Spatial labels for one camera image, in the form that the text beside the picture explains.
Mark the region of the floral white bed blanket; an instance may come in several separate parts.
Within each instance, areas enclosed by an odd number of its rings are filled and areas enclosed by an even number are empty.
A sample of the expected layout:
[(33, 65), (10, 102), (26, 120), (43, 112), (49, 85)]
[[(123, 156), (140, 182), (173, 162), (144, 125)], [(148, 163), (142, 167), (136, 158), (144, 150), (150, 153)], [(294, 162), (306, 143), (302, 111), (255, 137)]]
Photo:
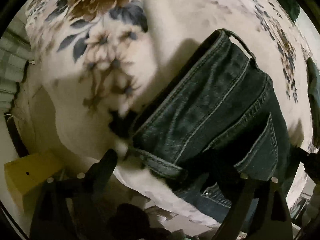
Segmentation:
[(67, 155), (124, 155), (110, 112), (141, 111), (220, 28), (239, 35), (272, 78), (290, 141), (311, 144), (306, 61), (319, 51), (306, 14), (293, 21), (278, 0), (28, 0), (24, 12)]

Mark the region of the dark blue denim jeans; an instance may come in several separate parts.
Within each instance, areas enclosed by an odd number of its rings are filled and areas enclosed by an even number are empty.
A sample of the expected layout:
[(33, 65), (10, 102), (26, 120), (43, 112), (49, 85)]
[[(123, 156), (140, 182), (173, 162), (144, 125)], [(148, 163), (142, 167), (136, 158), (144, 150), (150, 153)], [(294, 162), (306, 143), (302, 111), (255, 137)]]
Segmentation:
[[(232, 172), (279, 180), (287, 195), (298, 168), (270, 76), (235, 33), (218, 29), (142, 113), (112, 113), (129, 139), (116, 177), (159, 207), (203, 224), (221, 222), (239, 189)], [(231, 192), (225, 197), (223, 189)]]

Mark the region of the yellow cardboard box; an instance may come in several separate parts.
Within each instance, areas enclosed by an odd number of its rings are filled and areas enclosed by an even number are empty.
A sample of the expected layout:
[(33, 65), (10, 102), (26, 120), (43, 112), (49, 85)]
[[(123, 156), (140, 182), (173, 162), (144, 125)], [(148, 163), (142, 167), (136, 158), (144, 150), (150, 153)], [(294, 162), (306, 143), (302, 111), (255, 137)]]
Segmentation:
[(14, 202), (23, 206), (27, 195), (63, 168), (64, 164), (52, 153), (33, 153), (4, 164), (5, 180)]

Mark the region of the plaid grey green curtain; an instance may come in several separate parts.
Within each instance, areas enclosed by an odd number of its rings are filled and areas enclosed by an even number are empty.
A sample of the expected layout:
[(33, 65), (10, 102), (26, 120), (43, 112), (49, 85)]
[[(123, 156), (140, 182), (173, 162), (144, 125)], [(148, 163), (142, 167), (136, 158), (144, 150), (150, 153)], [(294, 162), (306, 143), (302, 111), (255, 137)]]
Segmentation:
[(20, 83), (25, 79), (26, 65), (33, 53), (25, 23), (14, 17), (1, 36), (1, 112), (10, 111)]

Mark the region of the dark green garment pile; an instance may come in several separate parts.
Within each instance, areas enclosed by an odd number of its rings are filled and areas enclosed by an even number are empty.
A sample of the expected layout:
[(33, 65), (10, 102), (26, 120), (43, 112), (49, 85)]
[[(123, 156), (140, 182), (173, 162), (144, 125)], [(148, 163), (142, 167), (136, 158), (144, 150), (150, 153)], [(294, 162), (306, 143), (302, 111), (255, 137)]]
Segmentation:
[(310, 102), (313, 146), (319, 148), (319, 70), (311, 57), (307, 59), (308, 98)]

